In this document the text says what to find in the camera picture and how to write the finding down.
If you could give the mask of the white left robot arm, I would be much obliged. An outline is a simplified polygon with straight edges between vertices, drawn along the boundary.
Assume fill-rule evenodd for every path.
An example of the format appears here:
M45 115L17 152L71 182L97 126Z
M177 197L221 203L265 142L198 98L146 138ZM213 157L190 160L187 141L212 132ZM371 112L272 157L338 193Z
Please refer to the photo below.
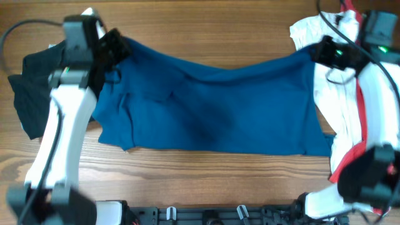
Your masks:
M131 50L117 29L103 37L67 38L67 63L49 76L50 110L41 147L24 186L10 187L7 203L18 224L136 224L126 201L93 201L78 190L84 135L105 73Z

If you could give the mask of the blue polo shirt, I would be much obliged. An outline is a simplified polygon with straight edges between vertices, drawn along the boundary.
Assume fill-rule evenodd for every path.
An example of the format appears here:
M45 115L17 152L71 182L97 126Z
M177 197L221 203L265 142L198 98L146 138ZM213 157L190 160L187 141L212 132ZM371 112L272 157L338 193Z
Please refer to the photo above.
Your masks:
M107 78L93 118L99 142L151 149L329 156L309 49L239 69L168 56L129 40L132 54Z

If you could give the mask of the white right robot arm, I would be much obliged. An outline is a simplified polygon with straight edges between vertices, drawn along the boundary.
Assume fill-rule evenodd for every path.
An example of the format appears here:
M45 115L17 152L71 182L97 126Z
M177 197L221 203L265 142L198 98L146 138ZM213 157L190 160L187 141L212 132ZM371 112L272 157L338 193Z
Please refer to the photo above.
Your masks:
M335 184L306 195L304 214L328 220L351 211L378 210L384 216L399 207L399 51L337 43L330 36L304 50L315 63L356 70L367 128L364 152L342 160Z

